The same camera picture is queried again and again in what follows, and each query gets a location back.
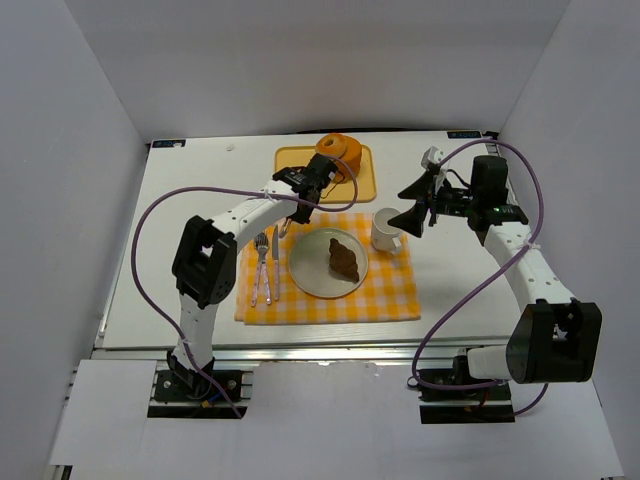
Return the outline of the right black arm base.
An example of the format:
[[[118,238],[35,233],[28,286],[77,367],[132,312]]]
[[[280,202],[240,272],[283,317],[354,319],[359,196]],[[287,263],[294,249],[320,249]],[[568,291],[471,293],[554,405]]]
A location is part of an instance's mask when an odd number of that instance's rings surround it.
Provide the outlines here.
[[[423,425],[498,424],[515,421],[508,385],[449,391],[426,388],[414,378],[407,387],[418,393],[420,421]]]

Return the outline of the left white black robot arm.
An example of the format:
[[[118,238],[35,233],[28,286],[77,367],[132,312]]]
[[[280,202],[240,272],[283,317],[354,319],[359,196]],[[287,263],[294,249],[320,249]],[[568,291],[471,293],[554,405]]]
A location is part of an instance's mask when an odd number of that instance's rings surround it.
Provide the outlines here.
[[[217,310],[234,288],[238,253],[283,219],[309,223],[337,172],[332,158],[316,154],[302,168],[276,172],[261,191],[236,207],[212,219],[194,216],[186,223],[172,265],[186,339],[168,355],[171,370],[195,375],[210,364]]]

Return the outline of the brown chocolate croissant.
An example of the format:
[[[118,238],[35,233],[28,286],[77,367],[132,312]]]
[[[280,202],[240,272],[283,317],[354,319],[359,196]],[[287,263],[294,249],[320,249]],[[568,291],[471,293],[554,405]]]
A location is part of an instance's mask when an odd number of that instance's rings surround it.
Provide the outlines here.
[[[355,253],[336,238],[330,239],[329,268],[351,282],[357,283],[360,281]]]

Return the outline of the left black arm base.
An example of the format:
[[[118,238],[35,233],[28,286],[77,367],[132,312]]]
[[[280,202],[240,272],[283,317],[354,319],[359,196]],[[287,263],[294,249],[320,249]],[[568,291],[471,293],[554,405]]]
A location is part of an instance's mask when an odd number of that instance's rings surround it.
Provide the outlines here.
[[[167,367],[156,371],[147,409],[150,419],[239,420],[247,411],[252,374],[238,369],[216,370],[215,359],[202,367],[219,387],[191,365],[183,366],[169,351]]]

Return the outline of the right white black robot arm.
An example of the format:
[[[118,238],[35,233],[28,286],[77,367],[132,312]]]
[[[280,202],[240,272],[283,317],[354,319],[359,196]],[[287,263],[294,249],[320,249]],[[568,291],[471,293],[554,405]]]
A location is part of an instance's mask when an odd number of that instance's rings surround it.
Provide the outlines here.
[[[435,147],[424,154],[424,174],[398,195],[414,205],[393,217],[390,225],[420,237],[425,226],[434,225],[440,215],[466,219],[499,265],[521,311],[506,344],[469,348],[458,355],[449,383],[589,380],[602,313],[595,303],[579,301],[535,249],[528,218],[508,200],[506,160],[491,155],[475,157],[471,181],[460,188],[447,180],[441,160],[442,153]]]

